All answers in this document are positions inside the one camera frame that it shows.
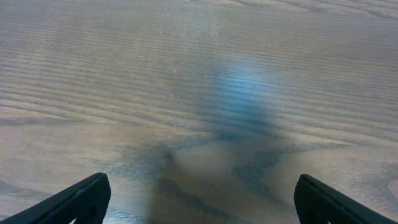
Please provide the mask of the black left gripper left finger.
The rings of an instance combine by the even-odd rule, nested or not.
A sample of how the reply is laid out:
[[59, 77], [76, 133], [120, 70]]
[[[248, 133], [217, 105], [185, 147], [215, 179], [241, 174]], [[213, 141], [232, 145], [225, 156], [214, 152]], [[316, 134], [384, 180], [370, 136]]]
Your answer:
[[102, 224], [110, 198], [108, 176], [98, 172], [1, 224]]

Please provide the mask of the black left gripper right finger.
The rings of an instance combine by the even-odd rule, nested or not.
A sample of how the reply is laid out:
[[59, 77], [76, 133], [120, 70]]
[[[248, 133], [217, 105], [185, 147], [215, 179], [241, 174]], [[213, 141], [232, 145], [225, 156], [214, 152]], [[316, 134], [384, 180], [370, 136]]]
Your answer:
[[294, 190], [300, 224], [397, 224], [308, 174]]

